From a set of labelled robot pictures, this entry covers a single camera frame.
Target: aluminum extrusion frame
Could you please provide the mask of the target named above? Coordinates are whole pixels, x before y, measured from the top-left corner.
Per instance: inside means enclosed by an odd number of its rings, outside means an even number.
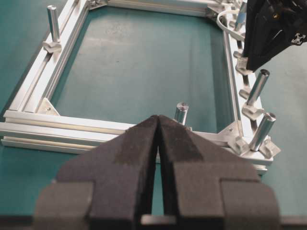
[[[60,116],[52,105],[46,107],[89,10],[100,7],[91,6],[90,2],[93,0],[67,0],[58,18],[62,51],[53,54],[43,48],[39,51],[11,106],[4,114],[5,122],[0,123],[0,135],[3,135],[1,141],[4,146],[80,154],[134,126]],[[234,6],[232,3],[219,3],[214,0],[109,0],[106,4],[112,7],[196,17],[216,17],[217,13]],[[241,112],[246,100],[239,96],[239,91],[246,86],[252,86],[256,76],[254,73],[243,76],[236,71],[237,60],[233,53],[242,49],[238,46],[244,44],[239,44],[225,32],[223,36],[234,122],[218,134],[195,133],[234,153],[227,143],[236,137],[250,142],[262,116],[253,122]],[[51,41],[49,34],[46,42]],[[255,105],[262,108],[260,98]],[[259,151],[249,152],[241,157],[251,161],[259,174],[264,174],[267,171],[266,166],[273,162],[273,157],[268,159]]]

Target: black end effector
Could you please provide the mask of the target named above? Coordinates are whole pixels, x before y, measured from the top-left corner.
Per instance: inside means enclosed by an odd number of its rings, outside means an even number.
[[[291,45],[307,41],[307,0],[248,0],[243,56],[255,71]]]
[[[164,216],[152,216],[157,148]],[[246,160],[165,116],[62,165],[34,230],[279,230],[273,191]]]

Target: white cable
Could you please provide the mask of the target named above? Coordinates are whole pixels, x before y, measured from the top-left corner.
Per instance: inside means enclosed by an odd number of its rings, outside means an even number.
[[[239,11],[236,10],[236,11],[223,11],[223,12],[220,12],[220,13],[217,15],[217,19],[216,19],[217,25],[218,25],[222,30],[224,30],[226,33],[230,34],[235,40],[244,42],[244,39],[245,39],[244,36],[242,36],[241,34],[239,34],[237,31],[234,31],[234,30],[229,29],[228,27],[224,26],[224,25],[221,23],[220,18],[221,18],[222,16],[226,15],[226,14],[236,14],[236,15],[238,15],[238,14],[239,14]]]

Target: table surface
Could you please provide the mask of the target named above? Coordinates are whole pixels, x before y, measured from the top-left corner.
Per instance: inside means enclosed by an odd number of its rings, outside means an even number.
[[[64,3],[0,2],[1,110],[48,29],[46,6]],[[283,215],[307,215],[306,51],[307,45],[291,47],[264,66],[271,77],[261,100],[277,116],[271,136],[282,152],[262,181],[274,189]],[[222,33],[213,23],[104,8],[88,15],[52,103],[61,115],[135,124],[152,114],[172,117],[185,101],[189,126],[217,132],[231,122],[227,95]],[[40,190],[72,157],[0,145],[0,215],[31,215]],[[153,198],[153,213],[162,214],[159,165]]]

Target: metal peg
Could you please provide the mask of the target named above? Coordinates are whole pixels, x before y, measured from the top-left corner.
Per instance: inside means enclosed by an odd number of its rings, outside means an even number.
[[[254,135],[254,138],[249,144],[249,148],[253,151],[258,151],[260,145],[268,135],[270,129],[272,128],[274,122],[276,121],[276,116],[272,113],[265,113],[261,123]]]
[[[187,103],[180,102],[177,104],[176,112],[175,112],[175,120],[179,123],[185,125],[187,114],[188,114],[189,106]]]
[[[57,13],[57,7],[53,5],[47,6],[48,11],[48,18],[49,18],[49,25],[50,25],[50,32],[52,36],[53,42],[60,42],[59,39],[59,22],[58,22],[58,13]]]
[[[250,91],[247,105],[253,106],[255,101],[260,96],[260,93],[264,87],[264,84],[266,83],[267,79],[269,78],[270,72],[268,72],[265,69],[260,70],[260,73],[255,81],[255,84],[253,88]]]
[[[246,21],[246,12],[248,8],[248,1],[243,0],[242,5],[240,7],[239,14],[236,18],[235,31],[239,31]]]

